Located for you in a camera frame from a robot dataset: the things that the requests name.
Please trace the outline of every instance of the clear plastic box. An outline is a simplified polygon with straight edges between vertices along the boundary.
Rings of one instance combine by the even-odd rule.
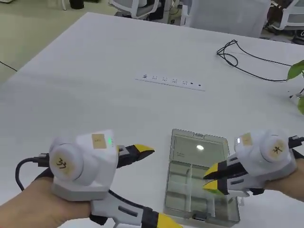
[[[202,189],[205,171],[229,155],[225,138],[174,129],[167,178],[165,213],[231,227],[240,221],[237,198]]]

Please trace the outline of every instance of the label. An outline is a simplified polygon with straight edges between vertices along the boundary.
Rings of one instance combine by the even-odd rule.
[[[273,159],[277,159],[281,153],[285,151],[285,144],[282,140],[278,139],[274,146],[269,151],[269,156]]]
[[[53,157],[52,164],[66,176],[70,176],[70,174],[74,171],[74,165],[68,161],[62,153],[57,153]]]
[[[106,149],[104,134],[92,134],[92,143],[94,149]]]
[[[246,133],[242,135],[241,140],[244,146],[252,146],[252,139],[250,133]]]

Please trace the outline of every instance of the socket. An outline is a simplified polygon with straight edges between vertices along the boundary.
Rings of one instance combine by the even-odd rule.
[[[169,77],[165,77],[165,76],[144,74],[144,75],[139,76],[135,80],[140,80],[140,81],[145,81],[145,82],[154,82],[154,83],[168,85],[168,86],[176,86],[176,87],[182,87],[182,88],[187,88],[187,89],[205,91],[205,89],[201,83],[195,83],[190,80],[169,78]]]

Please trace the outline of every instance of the hand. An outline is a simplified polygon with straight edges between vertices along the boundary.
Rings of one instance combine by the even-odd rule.
[[[57,228],[68,220],[88,218],[89,202],[69,202],[51,192],[51,178],[40,178],[0,207],[0,227]]]
[[[269,181],[266,189],[280,191],[283,194],[304,202],[304,159],[297,159],[297,169],[289,176]]]

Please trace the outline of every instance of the white table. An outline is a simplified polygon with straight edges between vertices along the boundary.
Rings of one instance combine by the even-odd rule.
[[[119,170],[112,189],[158,211],[163,208],[173,128],[226,137],[231,151],[234,137],[251,129],[284,128],[303,136],[304,117],[288,100],[288,94],[303,87],[303,79],[271,83],[227,66],[215,53],[233,38],[265,58],[290,64],[303,58],[304,48],[297,45],[84,15],[0,88],[0,201],[19,192],[17,163],[48,152],[58,135],[111,128],[120,144],[154,147],[153,156]],[[240,67],[258,75],[286,77],[287,67],[237,57]],[[191,79],[206,91],[136,81],[142,73]],[[25,165],[21,180],[27,185],[40,171]],[[303,211],[304,203],[266,191],[245,199],[235,227],[299,227]],[[64,225],[84,226],[98,227],[88,220]]]

